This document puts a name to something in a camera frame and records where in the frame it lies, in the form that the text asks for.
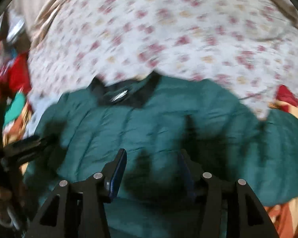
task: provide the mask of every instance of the jacket sleeve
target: jacket sleeve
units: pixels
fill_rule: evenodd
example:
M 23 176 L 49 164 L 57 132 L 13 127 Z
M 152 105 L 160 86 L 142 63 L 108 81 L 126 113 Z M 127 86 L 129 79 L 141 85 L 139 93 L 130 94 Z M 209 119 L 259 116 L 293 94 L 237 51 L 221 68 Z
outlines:
M 245 179 L 262 204 L 298 196 L 298 119 L 272 109 L 265 121 L 228 90 L 199 83 L 195 161 L 221 179 Z

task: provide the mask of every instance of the green puffer jacket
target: green puffer jacket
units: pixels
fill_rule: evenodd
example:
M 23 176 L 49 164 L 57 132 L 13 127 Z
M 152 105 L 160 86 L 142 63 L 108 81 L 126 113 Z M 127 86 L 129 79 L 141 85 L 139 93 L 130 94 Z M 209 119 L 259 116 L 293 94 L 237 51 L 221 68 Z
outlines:
M 183 202 L 182 148 L 221 179 L 245 179 L 263 205 L 298 196 L 298 120 L 271 110 L 259 121 L 210 80 L 153 72 L 140 82 L 104 87 L 94 79 L 43 114 L 36 134 L 52 133 L 59 143 L 25 174 L 29 207 L 34 213 L 60 180 L 84 180 L 124 148 L 128 160 L 118 197 L 105 205 L 113 238 L 190 237 L 197 211 Z

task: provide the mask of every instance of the teal quilted jacket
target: teal quilted jacket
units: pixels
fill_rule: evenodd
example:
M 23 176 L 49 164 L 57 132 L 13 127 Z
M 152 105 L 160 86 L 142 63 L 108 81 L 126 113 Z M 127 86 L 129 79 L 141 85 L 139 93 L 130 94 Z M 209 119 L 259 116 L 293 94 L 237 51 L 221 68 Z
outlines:
M 52 133 L 59 142 L 31 162 L 24 177 L 30 211 L 60 180 L 84 180 L 124 148 L 118 197 L 105 205 L 113 238 L 189 237 L 197 211 L 184 202 L 182 148 L 221 179 L 245 179 L 265 206 L 298 196 L 298 120 L 271 110 L 259 121 L 210 80 L 153 72 L 140 82 L 105 87 L 94 79 L 43 114 L 36 134 Z

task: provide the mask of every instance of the white floral fabric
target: white floral fabric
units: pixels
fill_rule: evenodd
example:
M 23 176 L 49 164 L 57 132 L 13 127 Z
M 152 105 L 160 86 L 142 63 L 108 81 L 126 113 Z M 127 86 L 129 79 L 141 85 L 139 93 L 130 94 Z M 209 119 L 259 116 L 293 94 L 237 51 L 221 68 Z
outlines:
M 279 84 L 298 96 L 298 30 L 270 0 L 69 0 L 29 70 L 40 94 L 153 70 L 211 78 L 264 117 Z

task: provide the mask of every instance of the pink fabric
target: pink fabric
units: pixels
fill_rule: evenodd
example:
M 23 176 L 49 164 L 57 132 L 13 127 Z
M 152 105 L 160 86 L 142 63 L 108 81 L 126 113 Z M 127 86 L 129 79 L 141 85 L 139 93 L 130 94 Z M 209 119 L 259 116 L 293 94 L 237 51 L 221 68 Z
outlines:
M 298 30 L 269 0 L 70 0 L 29 61 L 35 93 L 153 69 L 211 78 L 263 117 L 280 84 L 298 96 Z

